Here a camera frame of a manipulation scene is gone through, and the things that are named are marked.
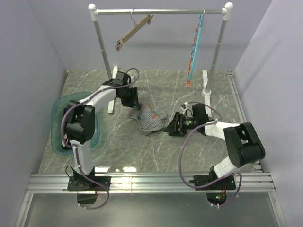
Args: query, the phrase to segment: white wall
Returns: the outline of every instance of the white wall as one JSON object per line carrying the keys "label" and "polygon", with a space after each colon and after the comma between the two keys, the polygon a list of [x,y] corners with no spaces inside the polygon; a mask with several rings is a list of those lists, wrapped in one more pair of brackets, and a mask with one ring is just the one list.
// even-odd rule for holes
{"label": "white wall", "polygon": [[[44,26],[65,68],[104,69],[88,5],[100,9],[220,9],[228,0],[28,0]],[[234,9],[226,26],[217,68],[234,70],[271,0],[232,0]],[[198,15],[155,15],[117,52],[114,44],[132,26],[129,15],[99,16],[112,66],[140,69],[187,69]],[[143,15],[134,15],[140,21]],[[221,15],[206,15],[197,69],[210,69]]]}
{"label": "white wall", "polygon": [[0,1],[0,226],[15,224],[66,71],[26,0]]}
{"label": "white wall", "polygon": [[303,1],[273,0],[235,71],[290,227],[303,226]]}

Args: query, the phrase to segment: folded clothing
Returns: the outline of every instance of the folded clothing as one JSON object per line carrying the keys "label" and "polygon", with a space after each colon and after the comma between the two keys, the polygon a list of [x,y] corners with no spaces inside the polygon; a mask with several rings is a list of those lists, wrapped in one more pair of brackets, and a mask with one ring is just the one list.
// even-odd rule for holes
{"label": "folded clothing", "polygon": [[144,135],[149,135],[152,132],[160,131],[165,128],[165,119],[167,114],[163,114],[158,110],[152,110],[146,104],[140,104],[141,109],[133,108],[128,117],[135,119],[139,122],[139,129]]}

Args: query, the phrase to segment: metal rod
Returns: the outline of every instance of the metal rod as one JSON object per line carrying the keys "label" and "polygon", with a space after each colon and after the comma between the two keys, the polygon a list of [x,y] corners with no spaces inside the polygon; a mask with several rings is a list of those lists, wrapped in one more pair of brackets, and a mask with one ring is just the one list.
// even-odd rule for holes
{"label": "metal rod", "polygon": [[97,9],[98,14],[222,14],[222,9]]}
{"label": "metal rod", "polygon": [[207,85],[206,85],[206,92],[208,92],[210,90],[209,87],[210,87],[211,81],[214,77],[214,69],[216,67],[216,63],[217,63],[217,59],[218,59],[218,55],[219,55],[219,50],[220,50],[220,46],[221,46],[221,41],[222,41],[224,30],[225,30],[226,21],[227,20],[222,21],[221,30],[220,30],[216,50],[214,52],[213,63],[212,63],[212,66],[211,66],[209,74],[208,74],[208,82],[207,82]]}
{"label": "metal rod", "polygon": [[112,78],[112,71],[111,71],[110,66],[109,66],[109,62],[108,62],[108,58],[107,58],[107,54],[106,54],[106,50],[105,50],[101,30],[100,30],[99,21],[94,21],[94,25],[95,25],[95,29],[96,29],[96,32],[97,32],[97,36],[98,36],[98,40],[99,40],[99,44],[100,44],[100,48],[101,48],[101,53],[102,53],[103,61],[104,61],[104,64],[105,64],[105,69],[106,69],[106,72],[107,72],[107,76],[108,76],[108,79],[111,79]]}

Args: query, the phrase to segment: gray marble surface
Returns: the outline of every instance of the gray marble surface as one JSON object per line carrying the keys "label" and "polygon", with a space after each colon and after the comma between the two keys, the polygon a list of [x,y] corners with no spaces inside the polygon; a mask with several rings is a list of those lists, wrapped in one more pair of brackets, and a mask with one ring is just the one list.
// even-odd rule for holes
{"label": "gray marble surface", "polygon": [[[106,80],[104,70],[69,71],[62,96],[82,91],[94,92]],[[185,101],[204,101],[201,95],[202,72],[194,73],[191,88],[185,87],[186,80],[186,72],[182,70],[140,71],[136,83],[139,102],[167,113],[168,124]],[[223,121],[240,122],[225,71],[215,73],[211,88],[212,107],[223,116]],[[110,172],[122,172],[123,168],[125,172],[178,171],[178,158],[185,138],[171,137],[161,131],[143,136],[138,129],[138,122],[127,118],[130,110],[121,106],[120,100],[116,100],[113,114],[107,113],[107,107],[98,113],[101,136],[99,143],[92,149],[95,166],[107,167]],[[208,171],[226,155],[224,140],[195,133],[183,155],[182,169]],[[39,173],[63,173],[67,165],[74,166],[73,156],[55,154],[49,138]],[[253,170],[253,165],[242,169],[245,172]]]}

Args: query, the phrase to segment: hanger hook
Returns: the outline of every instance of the hanger hook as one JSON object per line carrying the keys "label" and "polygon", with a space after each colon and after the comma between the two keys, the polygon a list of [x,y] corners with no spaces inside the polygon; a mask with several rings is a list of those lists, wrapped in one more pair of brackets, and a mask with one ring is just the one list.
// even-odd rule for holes
{"label": "hanger hook", "polygon": [[132,10],[132,12],[131,12],[131,19],[132,19],[132,21],[134,21],[134,25],[136,26],[136,21],[133,19],[133,11],[134,11],[135,9],[137,9],[137,8],[134,8],[134,9]]}

